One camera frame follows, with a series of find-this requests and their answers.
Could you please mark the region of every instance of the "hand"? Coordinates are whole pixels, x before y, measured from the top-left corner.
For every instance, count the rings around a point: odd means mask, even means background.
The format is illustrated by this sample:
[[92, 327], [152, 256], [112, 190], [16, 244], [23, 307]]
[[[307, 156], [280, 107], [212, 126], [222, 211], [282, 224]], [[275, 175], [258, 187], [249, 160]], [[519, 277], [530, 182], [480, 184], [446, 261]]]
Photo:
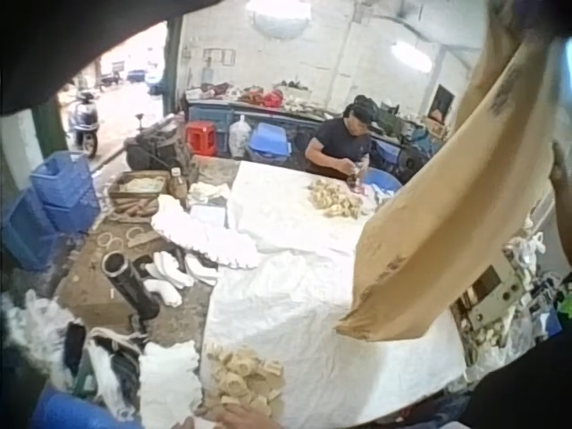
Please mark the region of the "hand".
[[348, 176], [356, 173], [356, 165], [348, 158], [336, 159], [333, 168], [335, 168], [339, 172], [343, 172]]
[[193, 419], [193, 417], [187, 417], [187, 419], [182, 423], [182, 425], [178, 423], [171, 429], [195, 429], [195, 420]]
[[281, 429], [270, 417], [248, 406], [227, 405], [217, 420], [225, 429]]
[[562, 145], [555, 141], [552, 148], [554, 150], [554, 165], [551, 171], [551, 182], [554, 189], [559, 189], [568, 184], [569, 173], [566, 168]]

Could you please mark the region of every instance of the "red stool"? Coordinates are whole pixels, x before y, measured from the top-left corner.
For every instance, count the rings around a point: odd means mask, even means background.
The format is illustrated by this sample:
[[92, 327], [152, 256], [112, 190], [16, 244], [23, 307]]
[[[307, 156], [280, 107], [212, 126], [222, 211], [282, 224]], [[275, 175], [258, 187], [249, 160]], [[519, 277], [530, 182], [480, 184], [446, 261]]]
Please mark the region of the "red stool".
[[187, 144], [197, 155], [216, 155], [216, 128], [212, 122], [192, 121], [186, 128]]

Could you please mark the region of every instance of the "street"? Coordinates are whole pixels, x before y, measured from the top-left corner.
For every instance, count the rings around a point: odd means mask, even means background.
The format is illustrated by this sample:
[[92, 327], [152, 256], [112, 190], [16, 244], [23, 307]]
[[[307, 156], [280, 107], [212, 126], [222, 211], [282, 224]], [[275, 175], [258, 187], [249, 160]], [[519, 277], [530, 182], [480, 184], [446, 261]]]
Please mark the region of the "street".
[[[123, 141], [134, 136], [139, 128], [136, 114], [144, 114], [142, 124], [149, 126], [163, 117], [163, 101], [160, 96], [150, 96], [144, 83], [123, 83], [118, 87], [106, 88], [96, 100], [99, 115], [98, 149], [91, 160], [90, 168], [95, 170], [117, 154]], [[68, 127], [68, 106], [62, 107], [62, 124]], [[73, 138], [68, 135], [70, 150], [77, 150]]]

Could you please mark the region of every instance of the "brown fabric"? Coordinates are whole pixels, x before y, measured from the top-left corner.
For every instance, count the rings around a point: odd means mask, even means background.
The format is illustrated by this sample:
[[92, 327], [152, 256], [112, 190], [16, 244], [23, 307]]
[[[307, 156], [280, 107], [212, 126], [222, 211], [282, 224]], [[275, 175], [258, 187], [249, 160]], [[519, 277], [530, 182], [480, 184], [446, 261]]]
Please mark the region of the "brown fabric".
[[[504, 42], [493, 44], [496, 37]], [[508, 40], [490, 20], [457, 132], [367, 222], [356, 248], [352, 307], [339, 333], [366, 341], [424, 335], [541, 196], [552, 164], [562, 46]]]

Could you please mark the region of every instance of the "ceiling light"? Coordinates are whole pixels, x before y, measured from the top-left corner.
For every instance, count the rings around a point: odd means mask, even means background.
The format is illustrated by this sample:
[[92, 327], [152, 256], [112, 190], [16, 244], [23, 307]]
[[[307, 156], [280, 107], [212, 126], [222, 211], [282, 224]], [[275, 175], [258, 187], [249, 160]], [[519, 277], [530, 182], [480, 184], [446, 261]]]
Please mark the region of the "ceiling light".
[[402, 63], [422, 73], [428, 73], [433, 68], [431, 58], [409, 43], [397, 42], [391, 51]]
[[284, 20], [309, 20], [312, 17], [310, 3], [302, 3], [300, 0], [250, 0], [247, 9]]

